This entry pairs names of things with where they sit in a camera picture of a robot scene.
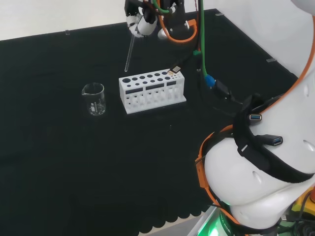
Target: black cloth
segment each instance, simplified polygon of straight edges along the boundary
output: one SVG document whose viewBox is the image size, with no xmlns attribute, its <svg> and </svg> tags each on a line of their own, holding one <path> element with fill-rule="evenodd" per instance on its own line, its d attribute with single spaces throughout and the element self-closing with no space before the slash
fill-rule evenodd
<svg viewBox="0 0 315 236">
<path fill-rule="evenodd" d="M 216 13 L 205 12 L 208 73 L 238 100 L 288 90 L 296 77 Z M 199 215 L 209 199 L 194 160 L 231 117 L 202 102 L 194 59 L 183 104 L 127 115 L 118 83 L 169 68 L 189 45 L 137 39 L 125 73 L 125 23 L 69 32 L 0 42 L 0 235 L 133 236 Z M 81 97 L 90 82 L 105 86 L 100 119 Z"/>
</svg>

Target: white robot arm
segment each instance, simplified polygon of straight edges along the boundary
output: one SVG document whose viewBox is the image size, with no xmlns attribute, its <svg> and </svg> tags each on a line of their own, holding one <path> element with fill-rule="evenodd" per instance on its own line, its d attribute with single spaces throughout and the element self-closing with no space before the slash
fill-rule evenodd
<svg viewBox="0 0 315 236">
<path fill-rule="evenodd" d="M 315 15 L 315 0 L 292 2 Z M 314 51 L 315 45 L 312 46 L 307 68 Z M 224 138 L 205 154 L 204 174 L 209 187 L 222 203 L 229 205 L 234 220 L 240 225 L 257 230 L 275 226 L 287 208 L 315 185 L 315 71 L 304 79 L 306 73 L 307 69 L 282 99 L 262 113 L 261 121 L 249 126 L 254 136 L 281 135 L 281 145 L 263 146 L 288 170 L 281 176 L 300 173 L 306 177 L 305 180 L 284 181 L 276 175 L 272 176 L 263 170 L 263 164 L 255 163 L 260 160 L 259 156 L 253 155 L 253 160 L 249 161 L 241 155 L 249 146 L 240 147 L 231 137 Z M 220 236 L 227 234 L 222 222 L 217 230 Z"/>
<path fill-rule="evenodd" d="M 125 1 L 126 22 L 130 32 L 137 38 L 142 38 L 153 33 L 158 18 L 153 9 L 143 0 Z"/>
</svg>

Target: beaker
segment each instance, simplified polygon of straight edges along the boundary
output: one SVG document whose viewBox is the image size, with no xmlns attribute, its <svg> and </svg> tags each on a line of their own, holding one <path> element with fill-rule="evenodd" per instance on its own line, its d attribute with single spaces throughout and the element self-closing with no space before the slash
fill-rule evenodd
<svg viewBox="0 0 315 236">
<path fill-rule="evenodd" d="M 93 116 L 102 115 L 106 110 L 104 86 L 99 83 L 91 83 L 84 86 L 82 89 L 87 103 L 88 111 Z"/>
</svg>

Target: black strap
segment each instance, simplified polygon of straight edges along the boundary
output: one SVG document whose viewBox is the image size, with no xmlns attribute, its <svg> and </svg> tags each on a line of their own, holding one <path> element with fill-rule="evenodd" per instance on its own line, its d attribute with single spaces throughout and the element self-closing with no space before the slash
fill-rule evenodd
<svg viewBox="0 0 315 236">
<path fill-rule="evenodd" d="M 250 96 L 233 121 L 233 136 L 238 152 L 268 175 L 289 183 L 301 183 L 313 177 L 294 169 L 264 147 L 249 127 L 248 116 L 261 103 L 258 95 Z"/>
</svg>

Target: orange cable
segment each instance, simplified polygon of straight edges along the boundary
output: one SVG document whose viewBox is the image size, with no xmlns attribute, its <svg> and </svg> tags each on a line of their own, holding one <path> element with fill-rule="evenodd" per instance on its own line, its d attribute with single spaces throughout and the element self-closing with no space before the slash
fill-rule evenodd
<svg viewBox="0 0 315 236">
<path fill-rule="evenodd" d="M 163 21 L 161 15 L 158 16 L 158 20 L 159 20 L 159 23 L 161 24 L 162 29 L 163 29 L 164 33 L 166 34 L 167 38 L 169 40 L 171 40 L 172 42 L 174 42 L 174 43 L 188 43 L 188 42 L 191 42 L 195 38 L 195 36 L 197 35 L 198 29 L 197 29 L 197 22 L 196 22 L 195 19 L 188 21 L 189 26 L 193 26 L 193 35 L 190 38 L 184 39 L 184 40 L 178 40 L 178 39 L 172 38 L 169 35 L 169 33 L 168 33 L 168 31 L 167 31 L 167 29 L 166 29 L 166 27 L 164 25 L 164 21 Z"/>
</svg>

